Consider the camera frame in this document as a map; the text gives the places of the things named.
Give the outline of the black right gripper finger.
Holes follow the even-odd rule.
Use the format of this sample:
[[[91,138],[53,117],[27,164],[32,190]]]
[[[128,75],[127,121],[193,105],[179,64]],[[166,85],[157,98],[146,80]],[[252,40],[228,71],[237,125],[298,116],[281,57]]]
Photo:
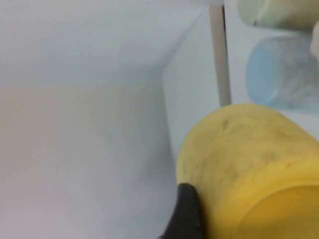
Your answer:
[[[194,186],[177,186],[177,200],[172,216],[161,239],[204,239],[201,205]]]

